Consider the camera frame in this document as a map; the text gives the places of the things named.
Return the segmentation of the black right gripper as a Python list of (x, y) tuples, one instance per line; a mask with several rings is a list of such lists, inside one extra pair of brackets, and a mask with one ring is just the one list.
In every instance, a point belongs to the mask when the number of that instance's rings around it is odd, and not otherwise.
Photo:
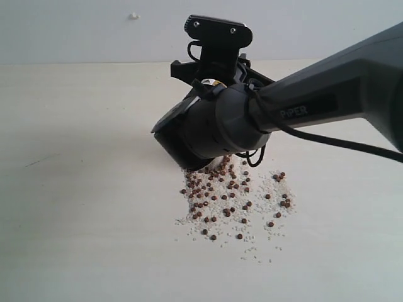
[(196, 91), (211, 91), (216, 86), (226, 88), (234, 84), (253, 84), (261, 88), (274, 83), (274, 80), (252, 69), (244, 53), (203, 53), (192, 62), (175, 60), (170, 65), (170, 71), (171, 77)]

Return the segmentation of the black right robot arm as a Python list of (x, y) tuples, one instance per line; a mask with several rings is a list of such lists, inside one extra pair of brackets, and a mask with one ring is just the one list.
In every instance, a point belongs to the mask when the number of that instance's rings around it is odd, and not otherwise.
[[(270, 135), (289, 135), (402, 161), (402, 25), (395, 25), (279, 81), (251, 68), (241, 52), (253, 39), (244, 24), (191, 15), (184, 24), (199, 58), (174, 61), (171, 76), (191, 91), (153, 127), (154, 138), (185, 170), (215, 158), (248, 158)], [(393, 146), (314, 135), (302, 127), (366, 119)]]

